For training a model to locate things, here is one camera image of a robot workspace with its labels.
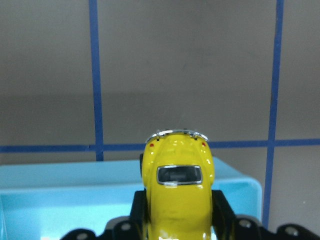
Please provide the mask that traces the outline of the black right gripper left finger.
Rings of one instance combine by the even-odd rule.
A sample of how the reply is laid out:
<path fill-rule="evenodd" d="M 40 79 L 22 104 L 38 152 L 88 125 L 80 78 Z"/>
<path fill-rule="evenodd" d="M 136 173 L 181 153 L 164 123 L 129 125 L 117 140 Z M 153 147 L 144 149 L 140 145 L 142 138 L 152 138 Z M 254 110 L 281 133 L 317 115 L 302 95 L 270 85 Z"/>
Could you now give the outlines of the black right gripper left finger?
<path fill-rule="evenodd" d="M 63 240 L 144 240 L 147 237 L 148 205 L 145 190 L 134 193 L 130 214 L 109 220 L 102 234 L 78 228 L 66 233 Z"/>

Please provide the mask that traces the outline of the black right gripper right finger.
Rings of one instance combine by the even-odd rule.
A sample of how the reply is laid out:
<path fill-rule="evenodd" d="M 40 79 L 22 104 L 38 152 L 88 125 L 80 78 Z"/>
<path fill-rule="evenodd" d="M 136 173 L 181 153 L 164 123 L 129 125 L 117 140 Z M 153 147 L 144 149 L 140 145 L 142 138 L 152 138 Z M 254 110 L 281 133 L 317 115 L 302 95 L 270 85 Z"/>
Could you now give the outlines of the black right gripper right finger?
<path fill-rule="evenodd" d="M 276 232 L 248 216 L 236 215 L 221 190 L 212 190 L 212 226 L 218 240 L 318 240 L 319 235 L 293 223 L 281 225 Z"/>

